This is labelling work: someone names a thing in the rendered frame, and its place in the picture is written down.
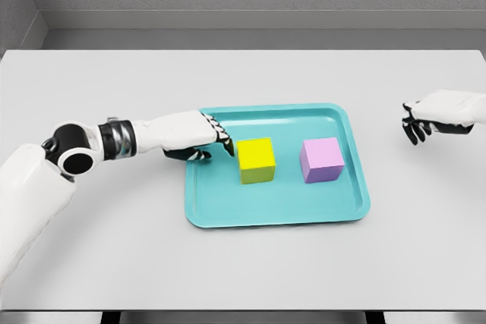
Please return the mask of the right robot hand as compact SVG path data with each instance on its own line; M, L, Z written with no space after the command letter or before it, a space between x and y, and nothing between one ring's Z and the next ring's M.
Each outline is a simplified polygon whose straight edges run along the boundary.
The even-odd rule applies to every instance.
M471 113L474 101L474 93L438 90L417 102L405 102L402 128L414 146L433 132L469 134L476 123Z

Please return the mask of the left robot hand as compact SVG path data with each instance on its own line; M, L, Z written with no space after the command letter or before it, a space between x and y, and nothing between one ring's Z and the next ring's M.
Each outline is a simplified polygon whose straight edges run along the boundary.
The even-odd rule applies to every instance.
M232 138L212 115L180 112L157 118L154 123L165 157L179 161L211 159L212 155L201 147L212 143L220 143L231 157L235 156Z

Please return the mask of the yellow cube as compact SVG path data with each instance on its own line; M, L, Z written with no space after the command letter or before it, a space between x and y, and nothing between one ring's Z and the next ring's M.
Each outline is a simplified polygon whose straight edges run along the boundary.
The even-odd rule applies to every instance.
M269 137L239 140L237 153L242 184L263 183L274 179L276 160Z

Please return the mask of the teal tray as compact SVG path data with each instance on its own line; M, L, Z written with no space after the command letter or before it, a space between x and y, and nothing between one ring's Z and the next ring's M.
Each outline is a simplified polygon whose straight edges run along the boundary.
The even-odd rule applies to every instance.
M333 103L204 108L234 141L269 137L276 158L270 182L241 184L238 161L219 144L185 170L185 215L200 228L350 222L371 201L349 117ZM344 169L335 181L307 184L299 163L304 140L335 137Z

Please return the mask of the pink cube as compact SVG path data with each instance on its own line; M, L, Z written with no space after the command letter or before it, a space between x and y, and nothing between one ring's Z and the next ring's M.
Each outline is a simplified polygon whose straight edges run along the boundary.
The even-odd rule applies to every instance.
M335 181L345 166L336 137L304 140L299 162L306 184Z

